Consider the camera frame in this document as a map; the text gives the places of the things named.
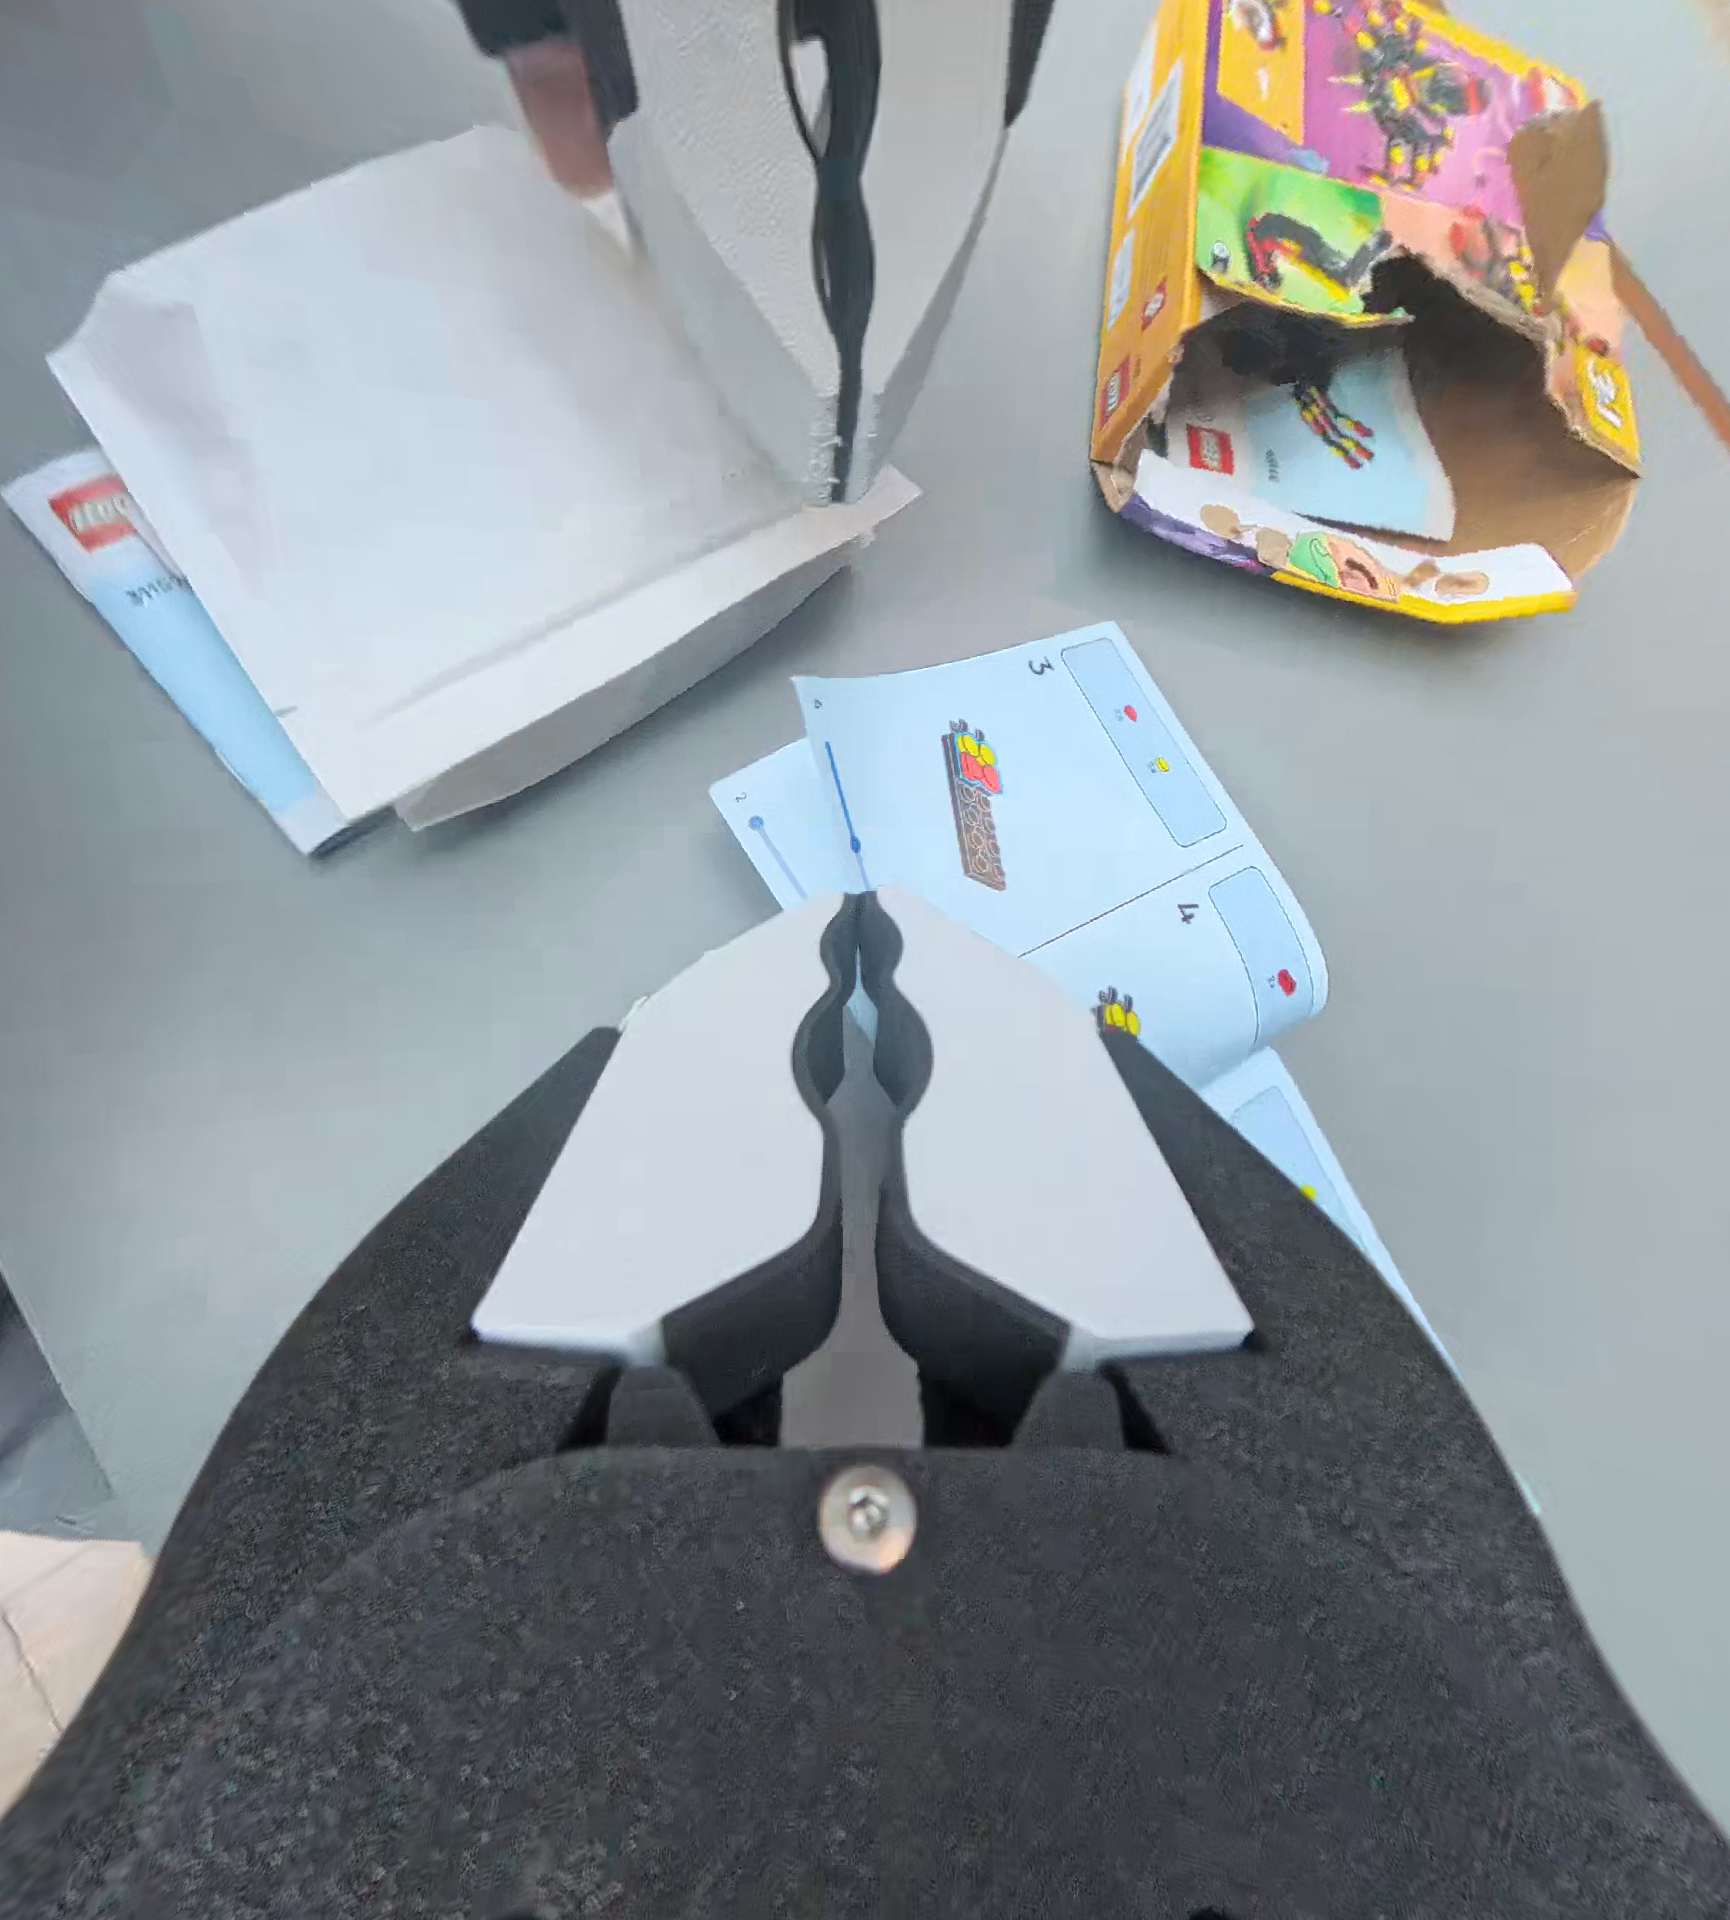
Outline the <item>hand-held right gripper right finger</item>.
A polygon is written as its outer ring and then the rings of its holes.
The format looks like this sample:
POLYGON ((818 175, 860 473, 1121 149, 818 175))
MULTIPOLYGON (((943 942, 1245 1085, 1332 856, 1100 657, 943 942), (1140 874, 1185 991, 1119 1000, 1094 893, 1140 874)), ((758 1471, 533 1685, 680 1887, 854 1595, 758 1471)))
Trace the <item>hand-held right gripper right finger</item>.
POLYGON ((901 885, 859 897, 859 981, 897 1121, 879 1303, 925 1386, 1015 1426, 1052 1376, 1247 1346, 1254 1315, 1077 1000, 901 885))

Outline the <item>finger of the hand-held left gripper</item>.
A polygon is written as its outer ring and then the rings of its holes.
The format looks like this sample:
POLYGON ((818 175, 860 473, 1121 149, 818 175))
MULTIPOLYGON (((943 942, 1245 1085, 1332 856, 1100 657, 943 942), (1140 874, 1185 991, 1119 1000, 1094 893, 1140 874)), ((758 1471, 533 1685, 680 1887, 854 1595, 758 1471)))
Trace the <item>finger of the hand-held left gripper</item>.
POLYGON ((803 6, 811 287, 837 355, 812 486, 834 506, 890 459, 1027 96, 1027 3, 803 6))
POLYGON ((728 416, 805 502, 851 497, 843 352, 816 281, 828 61, 797 3, 622 2, 610 134, 640 252, 728 416))

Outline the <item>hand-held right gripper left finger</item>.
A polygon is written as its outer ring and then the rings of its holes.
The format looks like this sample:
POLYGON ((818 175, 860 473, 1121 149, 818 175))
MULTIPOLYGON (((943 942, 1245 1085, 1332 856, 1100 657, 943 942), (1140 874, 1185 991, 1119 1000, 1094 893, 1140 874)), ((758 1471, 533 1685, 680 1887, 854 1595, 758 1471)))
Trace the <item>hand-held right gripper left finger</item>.
POLYGON ((826 1342, 859 908, 812 895, 630 1010, 473 1310, 479 1342, 665 1366, 719 1418, 826 1342))

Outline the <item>blue building instruction booklet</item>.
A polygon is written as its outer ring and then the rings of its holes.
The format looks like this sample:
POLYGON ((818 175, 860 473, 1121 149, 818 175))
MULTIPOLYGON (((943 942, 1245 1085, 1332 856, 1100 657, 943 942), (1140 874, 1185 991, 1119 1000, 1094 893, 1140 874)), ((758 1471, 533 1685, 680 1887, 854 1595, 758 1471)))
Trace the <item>blue building instruction booklet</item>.
POLYGON ((897 883, 1039 965, 1324 1210, 1448 1360, 1274 1052, 1331 996, 1310 915, 1122 630, 795 690, 805 733, 708 786, 771 895, 897 883))

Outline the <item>white paper bag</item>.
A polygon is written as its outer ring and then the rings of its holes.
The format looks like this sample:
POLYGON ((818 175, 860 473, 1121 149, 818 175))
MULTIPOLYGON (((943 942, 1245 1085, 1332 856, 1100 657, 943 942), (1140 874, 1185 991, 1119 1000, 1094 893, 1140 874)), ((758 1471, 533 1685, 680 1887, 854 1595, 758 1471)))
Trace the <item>white paper bag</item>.
POLYGON ((46 357, 348 814, 438 697, 805 503, 527 135, 377 156, 123 265, 46 357))
POLYGON ((453 764, 390 810, 423 831, 573 767, 755 647, 921 495, 888 469, 862 502, 776 518, 523 644, 437 700, 453 764))

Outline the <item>blue booklet with red logo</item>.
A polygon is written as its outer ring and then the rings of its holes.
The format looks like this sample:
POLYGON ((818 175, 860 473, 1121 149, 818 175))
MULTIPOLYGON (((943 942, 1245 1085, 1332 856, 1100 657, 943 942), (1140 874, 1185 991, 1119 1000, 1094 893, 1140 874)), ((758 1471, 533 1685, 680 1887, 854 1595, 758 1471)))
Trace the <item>blue booklet with red logo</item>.
POLYGON ((392 818, 351 814, 324 789, 98 446, 10 480, 0 497, 297 851, 332 851, 392 818))

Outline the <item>grey desk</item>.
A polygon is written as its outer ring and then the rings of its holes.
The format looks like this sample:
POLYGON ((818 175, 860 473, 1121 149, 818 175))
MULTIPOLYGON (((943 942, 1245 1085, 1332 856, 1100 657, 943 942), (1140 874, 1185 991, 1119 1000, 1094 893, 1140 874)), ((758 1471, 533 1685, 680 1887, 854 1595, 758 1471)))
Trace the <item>grey desk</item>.
MULTIPOLYGON (((1620 1684, 1730 1833, 1730 456, 1630 349, 1647 473, 1575 611, 1358 619, 1086 469, 1147 3, 1056 3, 901 439, 921 500, 764 646, 464 828, 317 864, 0 495, 0 1271, 159 1548, 315 1284, 584 1029, 773 905, 708 784, 791 677, 1112 619, 1331 960, 1285 1057, 1620 1684)), ((506 121, 447 3, 0 3, 0 488, 84 444, 109 274, 506 121)))

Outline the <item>person's left hand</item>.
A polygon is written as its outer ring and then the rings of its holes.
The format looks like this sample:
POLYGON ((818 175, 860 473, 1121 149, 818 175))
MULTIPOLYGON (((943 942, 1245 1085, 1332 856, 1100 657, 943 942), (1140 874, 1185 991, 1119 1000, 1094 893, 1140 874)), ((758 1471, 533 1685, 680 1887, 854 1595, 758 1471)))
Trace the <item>person's left hand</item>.
POLYGON ((517 107, 555 180, 579 199, 613 190, 607 131, 582 45, 549 35, 502 55, 517 107))

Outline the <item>colourful cardboard toy box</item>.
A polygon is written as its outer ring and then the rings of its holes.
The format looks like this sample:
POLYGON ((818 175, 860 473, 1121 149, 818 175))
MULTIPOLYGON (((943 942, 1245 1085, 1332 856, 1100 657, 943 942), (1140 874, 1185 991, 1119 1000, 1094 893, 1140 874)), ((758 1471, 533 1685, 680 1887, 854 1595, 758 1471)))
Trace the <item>colourful cardboard toy box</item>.
POLYGON ((1433 626, 1570 611, 1644 473, 1600 106, 1438 3, 1163 3, 1124 87, 1093 477, 1148 535, 1433 626), (1180 372, 1399 343, 1450 539, 1254 500, 1167 454, 1180 372))

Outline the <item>small blue instruction leaflet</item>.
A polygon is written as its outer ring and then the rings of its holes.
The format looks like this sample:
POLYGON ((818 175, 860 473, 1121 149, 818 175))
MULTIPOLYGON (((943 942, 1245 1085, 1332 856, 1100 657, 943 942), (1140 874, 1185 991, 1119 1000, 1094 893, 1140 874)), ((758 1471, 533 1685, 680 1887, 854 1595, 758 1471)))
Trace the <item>small blue instruction leaflet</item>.
POLYGON ((1374 534, 1454 538, 1454 483, 1412 389, 1407 349, 1348 347, 1273 381, 1202 361, 1174 380, 1167 456, 1270 508, 1374 534))

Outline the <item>orange-brown strip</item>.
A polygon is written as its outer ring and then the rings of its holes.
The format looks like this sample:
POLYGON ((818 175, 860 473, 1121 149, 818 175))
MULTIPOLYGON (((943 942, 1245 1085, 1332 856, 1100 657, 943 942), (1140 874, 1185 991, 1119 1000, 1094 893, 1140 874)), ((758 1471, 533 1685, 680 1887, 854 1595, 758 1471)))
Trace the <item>orange-brown strip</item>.
POLYGON ((1623 248, 1613 246, 1613 276, 1620 299, 1651 349, 1663 359, 1676 387, 1730 456, 1730 395, 1651 291, 1623 248))

